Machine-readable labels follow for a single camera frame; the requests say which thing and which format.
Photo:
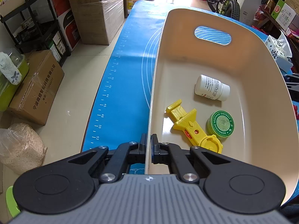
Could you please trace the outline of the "yellow plastic toy tool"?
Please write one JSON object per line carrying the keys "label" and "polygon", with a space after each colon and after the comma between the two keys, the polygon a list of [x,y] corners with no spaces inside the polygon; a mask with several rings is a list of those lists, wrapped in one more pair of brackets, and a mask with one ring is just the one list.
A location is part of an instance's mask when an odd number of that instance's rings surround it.
{"label": "yellow plastic toy tool", "polygon": [[173,129],[182,131],[193,146],[202,147],[218,154],[222,153],[223,144],[216,135],[207,135],[196,121],[197,110],[186,112],[179,99],[166,108],[166,113],[171,115]]}

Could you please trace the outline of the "green ointment tin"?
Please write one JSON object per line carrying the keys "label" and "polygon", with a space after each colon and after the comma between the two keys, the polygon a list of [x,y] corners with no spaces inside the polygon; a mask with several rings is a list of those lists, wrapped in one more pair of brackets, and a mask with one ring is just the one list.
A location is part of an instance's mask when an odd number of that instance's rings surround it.
{"label": "green ointment tin", "polygon": [[220,140],[227,139],[234,131],[235,124],[231,115],[223,110],[214,112],[206,123],[207,132]]}

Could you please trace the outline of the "white pill bottle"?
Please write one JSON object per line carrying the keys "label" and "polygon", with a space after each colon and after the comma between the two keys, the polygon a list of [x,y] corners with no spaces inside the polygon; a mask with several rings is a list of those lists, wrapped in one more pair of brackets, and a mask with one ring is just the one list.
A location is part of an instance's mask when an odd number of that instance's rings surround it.
{"label": "white pill bottle", "polygon": [[195,94],[211,100],[226,101],[230,95],[229,85],[201,74],[195,84]]}

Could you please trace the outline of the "beige plastic storage bin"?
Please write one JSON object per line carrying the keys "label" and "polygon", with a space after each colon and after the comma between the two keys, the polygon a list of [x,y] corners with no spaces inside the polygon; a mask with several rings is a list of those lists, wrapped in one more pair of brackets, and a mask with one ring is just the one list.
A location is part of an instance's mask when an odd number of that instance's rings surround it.
{"label": "beige plastic storage bin", "polygon": [[298,183],[298,127],[291,98],[266,37],[224,17],[168,12],[158,46],[149,135],[191,147],[216,135],[222,153]]}

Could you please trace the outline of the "blue silicone baking mat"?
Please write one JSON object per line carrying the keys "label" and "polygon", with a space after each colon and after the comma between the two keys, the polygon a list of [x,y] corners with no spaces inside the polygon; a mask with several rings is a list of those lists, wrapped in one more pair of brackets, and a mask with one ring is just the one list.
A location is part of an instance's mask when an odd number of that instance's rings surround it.
{"label": "blue silicone baking mat", "polygon": [[[148,1],[139,1],[133,7],[101,79],[84,135],[83,151],[97,146],[115,149],[121,143],[138,141],[143,133],[149,135],[152,80],[158,46],[167,14],[173,9],[179,8]],[[216,15],[201,9],[187,9]],[[233,19],[226,19],[257,35],[264,35]],[[298,183],[291,198],[285,201],[297,196]]]}

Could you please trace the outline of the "bag of grain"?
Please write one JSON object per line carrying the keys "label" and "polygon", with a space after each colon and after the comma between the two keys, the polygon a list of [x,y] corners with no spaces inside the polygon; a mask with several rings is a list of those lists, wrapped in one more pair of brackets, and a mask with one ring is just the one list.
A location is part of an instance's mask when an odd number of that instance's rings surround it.
{"label": "bag of grain", "polygon": [[47,147],[28,124],[1,129],[1,163],[21,175],[43,164]]}

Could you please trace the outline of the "floor cardboard box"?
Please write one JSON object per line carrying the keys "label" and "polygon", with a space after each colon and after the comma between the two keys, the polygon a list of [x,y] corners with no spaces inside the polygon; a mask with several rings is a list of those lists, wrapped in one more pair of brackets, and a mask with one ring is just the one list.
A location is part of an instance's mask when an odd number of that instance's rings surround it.
{"label": "floor cardboard box", "polygon": [[26,58],[29,72],[7,110],[18,118],[45,125],[64,72],[50,50],[26,54]]}

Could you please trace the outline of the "green lidded container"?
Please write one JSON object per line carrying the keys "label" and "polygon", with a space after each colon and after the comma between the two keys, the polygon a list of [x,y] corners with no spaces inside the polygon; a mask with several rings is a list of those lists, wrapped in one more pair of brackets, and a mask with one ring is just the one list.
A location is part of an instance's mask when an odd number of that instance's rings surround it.
{"label": "green lidded container", "polygon": [[24,54],[15,48],[1,52],[1,112],[6,111],[28,72],[29,65]]}

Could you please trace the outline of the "stacked cardboard box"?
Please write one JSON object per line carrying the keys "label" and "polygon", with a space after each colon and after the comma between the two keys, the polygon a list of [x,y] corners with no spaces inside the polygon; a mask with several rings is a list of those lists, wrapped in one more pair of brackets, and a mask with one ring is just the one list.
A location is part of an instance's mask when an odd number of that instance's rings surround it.
{"label": "stacked cardboard box", "polygon": [[124,22],[123,0],[69,0],[82,40],[109,45]]}

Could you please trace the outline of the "white tissue box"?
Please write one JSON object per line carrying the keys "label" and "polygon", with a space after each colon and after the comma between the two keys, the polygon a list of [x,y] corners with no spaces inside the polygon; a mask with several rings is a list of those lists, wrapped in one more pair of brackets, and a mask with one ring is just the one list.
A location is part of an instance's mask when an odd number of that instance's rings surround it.
{"label": "white tissue box", "polygon": [[292,51],[284,33],[281,33],[278,39],[269,35],[265,40],[265,45],[282,71],[288,72],[293,67]]}

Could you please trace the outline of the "black metal rack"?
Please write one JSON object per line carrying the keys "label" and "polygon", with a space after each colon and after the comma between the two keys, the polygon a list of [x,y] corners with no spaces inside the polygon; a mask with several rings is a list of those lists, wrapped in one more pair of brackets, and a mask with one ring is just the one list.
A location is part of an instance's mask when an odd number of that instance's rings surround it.
{"label": "black metal rack", "polygon": [[61,66],[71,55],[52,0],[5,1],[1,5],[1,23],[23,54],[51,50]]}

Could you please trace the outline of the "dark wooden side shelf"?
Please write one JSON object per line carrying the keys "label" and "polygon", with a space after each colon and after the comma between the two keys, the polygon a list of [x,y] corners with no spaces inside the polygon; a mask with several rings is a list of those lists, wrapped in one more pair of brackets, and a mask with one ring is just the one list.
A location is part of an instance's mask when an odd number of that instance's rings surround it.
{"label": "dark wooden side shelf", "polygon": [[292,35],[286,35],[281,26],[264,9],[264,6],[259,6],[256,14],[254,15],[253,27],[257,28],[266,35],[271,35],[275,39],[278,39],[281,33],[285,34],[292,52],[291,62],[293,63],[293,67],[291,68],[291,71],[293,73],[298,73],[298,38],[295,38]]}

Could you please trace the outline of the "green white product box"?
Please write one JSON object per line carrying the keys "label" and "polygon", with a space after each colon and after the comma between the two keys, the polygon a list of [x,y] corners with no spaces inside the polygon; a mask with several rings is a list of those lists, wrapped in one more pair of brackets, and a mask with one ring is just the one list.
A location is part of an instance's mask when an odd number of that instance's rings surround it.
{"label": "green white product box", "polygon": [[296,16],[296,12],[283,0],[279,0],[271,13],[272,18],[286,31]]}

